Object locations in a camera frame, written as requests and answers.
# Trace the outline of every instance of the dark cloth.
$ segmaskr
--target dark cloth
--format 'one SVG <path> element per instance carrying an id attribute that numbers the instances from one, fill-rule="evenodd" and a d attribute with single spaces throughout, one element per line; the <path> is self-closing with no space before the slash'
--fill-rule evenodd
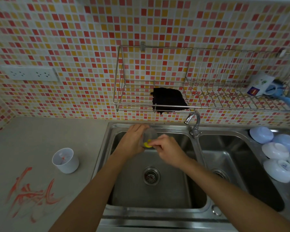
<path id="1" fill-rule="evenodd" d="M 188 106 L 182 96 L 182 93 L 177 89 L 169 89 L 163 87 L 154 88 L 154 91 L 150 94 L 153 97 L 153 105 Z M 163 112 L 168 113 L 168 111 L 181 111 L 187 108 L 152 106 L 152 109 L 162 114 Z"/>

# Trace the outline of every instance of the forearm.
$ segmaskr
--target forearm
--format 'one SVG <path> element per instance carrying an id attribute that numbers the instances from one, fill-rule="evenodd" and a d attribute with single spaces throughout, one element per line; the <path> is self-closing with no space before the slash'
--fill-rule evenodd
<path id="1" fill-rule="evenodd" d="M 290 231 L 290 222 L 272 208 L 195 160 L 185 159 L 180 169 L 205 191 L 238 231 Z"/>
<path id="2" fill-rule="evenodd" d="M 120 173 L 125 158 L 114 152 L 103 168 L 66 208 L 49 232 L 96 231 L 109 194 Z"/>

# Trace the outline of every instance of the sink drain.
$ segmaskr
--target sink drain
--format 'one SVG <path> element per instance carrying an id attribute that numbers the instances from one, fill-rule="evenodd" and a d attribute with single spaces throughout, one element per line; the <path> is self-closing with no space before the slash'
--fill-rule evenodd
<path id="1" fill-rule="evenodd" d="M 161 178 L 160 172 L 154 167 L 147 167 L 143 171 L 143 180 L 149 186 L 155 186 Z"/>
<path id="2" fill-rule="evenodd" d="M 224 171 L 221 171 L 220 169 L 212 169 L 212 172 L 214 174 L 216 174 L 217 176 L 227 180 L 228 182 L 230 182 L 230 179 L 228 177 L 228 175 L 224 172 Z"/>

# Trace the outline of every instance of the electrical outlet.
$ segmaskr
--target electrical outlet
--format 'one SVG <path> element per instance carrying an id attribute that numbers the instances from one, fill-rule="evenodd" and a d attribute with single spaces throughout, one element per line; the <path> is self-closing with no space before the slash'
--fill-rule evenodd
<path id="1" fill-rule="evenodd" d="M 13 80 L 58 81 L 52 67 L 6 65 L 1 68 Z"/>

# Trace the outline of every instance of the chrome faucet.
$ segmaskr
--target chrome faucet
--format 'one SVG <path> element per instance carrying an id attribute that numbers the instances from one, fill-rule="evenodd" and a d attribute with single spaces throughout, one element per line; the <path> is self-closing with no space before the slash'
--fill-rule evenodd
<path id="1" fill-rule="evenodd" d="M 202 132 L 200 132 L 198 129 L 199 129 L 199 124 L 200 124 L 200 121 L 201 121 L 201 116 L 200 116 L 200 113 L 195 109 L 193 113 L 190 113 L 187 117 L 187 119 L 184 121 L 184 123 L 187 125 L 189 124 L 189 122 L 192 120 L 192 118 L 194 116 L 197 116 L 197 122 L 196 124 L 193 126 L 192 130 L 190 130 L 190 135 L 193 136 L 193 137 L 198 137 Z"/>

